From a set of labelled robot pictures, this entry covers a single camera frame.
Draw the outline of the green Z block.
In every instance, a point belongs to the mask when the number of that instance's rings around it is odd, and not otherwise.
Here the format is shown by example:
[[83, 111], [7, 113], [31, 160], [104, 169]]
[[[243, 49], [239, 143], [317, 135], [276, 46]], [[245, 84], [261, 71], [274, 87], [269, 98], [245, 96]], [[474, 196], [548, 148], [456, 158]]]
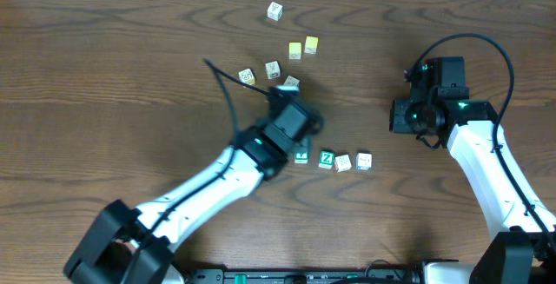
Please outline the green Z block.
[[318, 167], [331, 169], [334, 166], [335, 153], [332, 151], [322, 150], [319, 155]]

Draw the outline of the white block blue side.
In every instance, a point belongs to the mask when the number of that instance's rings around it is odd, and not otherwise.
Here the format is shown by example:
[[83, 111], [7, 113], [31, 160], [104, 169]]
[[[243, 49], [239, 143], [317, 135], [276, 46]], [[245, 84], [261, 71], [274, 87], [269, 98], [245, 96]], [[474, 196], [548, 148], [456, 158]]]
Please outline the white block blue side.
[[370, 170], [372, 168], [373, 156], [369, 153], [358, 153], [356, 155], [356, 168]]

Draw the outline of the green lightning block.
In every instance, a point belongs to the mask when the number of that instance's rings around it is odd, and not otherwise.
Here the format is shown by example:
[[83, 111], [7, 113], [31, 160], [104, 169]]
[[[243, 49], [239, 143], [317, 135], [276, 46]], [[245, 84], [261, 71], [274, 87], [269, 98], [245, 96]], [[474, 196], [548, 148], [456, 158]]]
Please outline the green lightning block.
[[307, 147], [298, 147], [294, 151], [295, 164], [307, 164], [309, 161], [310, 151]]

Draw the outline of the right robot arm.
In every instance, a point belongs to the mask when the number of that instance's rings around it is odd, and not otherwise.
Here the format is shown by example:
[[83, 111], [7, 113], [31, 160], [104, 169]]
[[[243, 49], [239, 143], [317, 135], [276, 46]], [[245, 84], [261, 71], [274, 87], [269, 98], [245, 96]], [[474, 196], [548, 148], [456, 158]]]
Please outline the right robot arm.
[[389, 129], [425, 142], [437, 136], [467, 177], [491, 243], [475, 264], [423, 263], [423, 283], [553, 283], [555, 216], [528, 183], [487, 100], [472, 100], [464, 60], [440, 57], [404, 73], [407, 99], [392, 104]]

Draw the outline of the white block red side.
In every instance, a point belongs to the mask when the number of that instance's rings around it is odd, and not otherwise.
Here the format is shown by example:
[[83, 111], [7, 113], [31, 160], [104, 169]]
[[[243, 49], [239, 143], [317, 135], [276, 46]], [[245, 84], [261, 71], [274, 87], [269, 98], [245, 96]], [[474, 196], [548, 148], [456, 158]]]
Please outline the white block red side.
[[338, 155], [334, 158], [334, 168], [336, 172], [343, 172], [352, 168], [349, 155]]

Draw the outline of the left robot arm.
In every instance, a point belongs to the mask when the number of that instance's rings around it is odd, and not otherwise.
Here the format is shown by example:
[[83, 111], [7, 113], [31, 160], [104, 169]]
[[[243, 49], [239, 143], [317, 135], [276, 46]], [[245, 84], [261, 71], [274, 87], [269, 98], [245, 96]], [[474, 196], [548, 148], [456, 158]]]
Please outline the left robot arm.
[[323, 126], [295, 86], [273, 87], [268, 115], [235, 134], [220, 156], [172, 191], [129, 208], [116, 200], [95, 218], [66, 262], [73, 283], [182, 283], [175, 251], [229, 204], [250, 195]]

